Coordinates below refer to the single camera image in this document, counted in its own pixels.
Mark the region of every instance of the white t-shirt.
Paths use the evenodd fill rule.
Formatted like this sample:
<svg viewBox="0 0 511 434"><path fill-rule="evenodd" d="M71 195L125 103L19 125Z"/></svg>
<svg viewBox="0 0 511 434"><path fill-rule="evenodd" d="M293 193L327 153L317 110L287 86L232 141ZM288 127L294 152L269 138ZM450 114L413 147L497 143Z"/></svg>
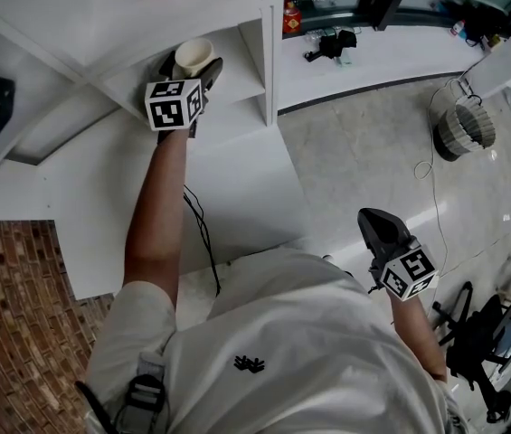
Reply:
<svg viewBox="0 0 511 434"><path fill-rule="evenodd" d="M165 365L169 433L468 432L357 281L299 251L236 261L207 321L181 332L162 289L126 285L87 384L117 397L148 351Z"/></svg>

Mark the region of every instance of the white mug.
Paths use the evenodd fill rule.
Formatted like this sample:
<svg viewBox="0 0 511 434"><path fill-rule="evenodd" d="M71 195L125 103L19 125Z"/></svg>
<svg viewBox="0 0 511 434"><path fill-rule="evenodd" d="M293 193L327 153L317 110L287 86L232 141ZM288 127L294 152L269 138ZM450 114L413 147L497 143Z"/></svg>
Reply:
<svg viewBox="0 0 511 434"><path fill-rule="evenodd" d="M207 39L193 39L183 43L175 52L175 62L186 77L196 76L215 59L213 44Z"/></svg>

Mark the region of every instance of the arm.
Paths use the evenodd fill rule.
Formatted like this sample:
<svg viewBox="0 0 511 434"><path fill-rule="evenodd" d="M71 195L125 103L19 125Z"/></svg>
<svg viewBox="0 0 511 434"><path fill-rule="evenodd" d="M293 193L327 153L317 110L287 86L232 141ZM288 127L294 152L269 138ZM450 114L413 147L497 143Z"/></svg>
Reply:
<svg viewBox="0 0 511 434"><path fill-rule="evenodd" d="M435 380L448 380L446 361L428 317L417 297L402 302L388 293L392 301L393 325L396 333L410 348L426 372Z"/></svg>
<svg viewBox="0 0 511 434"><path fill-rule="evenodd" d="M176 130L155 149L128 229L125 278L162 288L176 307L183 236L188 130Z"/></svg>

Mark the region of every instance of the brick floor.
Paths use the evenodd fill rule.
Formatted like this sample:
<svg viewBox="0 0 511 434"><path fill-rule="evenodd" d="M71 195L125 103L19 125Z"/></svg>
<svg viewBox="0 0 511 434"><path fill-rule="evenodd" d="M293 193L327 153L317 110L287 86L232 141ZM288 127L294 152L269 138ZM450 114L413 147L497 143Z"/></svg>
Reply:
<svg viewBox="0 0 511 434"><path fill-rule="evenodd" d="M54 222L0 222L0 432L83 432L74 382L111 303L74 299Z"/></svg>

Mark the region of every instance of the person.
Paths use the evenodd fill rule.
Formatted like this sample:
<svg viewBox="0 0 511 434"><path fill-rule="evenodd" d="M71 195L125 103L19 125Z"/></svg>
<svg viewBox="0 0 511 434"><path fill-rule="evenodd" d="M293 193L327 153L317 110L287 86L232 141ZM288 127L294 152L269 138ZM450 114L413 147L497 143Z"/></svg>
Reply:
<svg viewBox="0 0 511 434"><path fill-rule="evenodd" d="M392 327L319 257L278 249L236 260L207 320L177 331L187 136L170 133L152 156L123 288L90 357L86 383L109 417L125 424L118 401L150 368L166 403L140 432L468 432L421 301L390 297ZM86 423L104 431L92 412Z"/></svg>

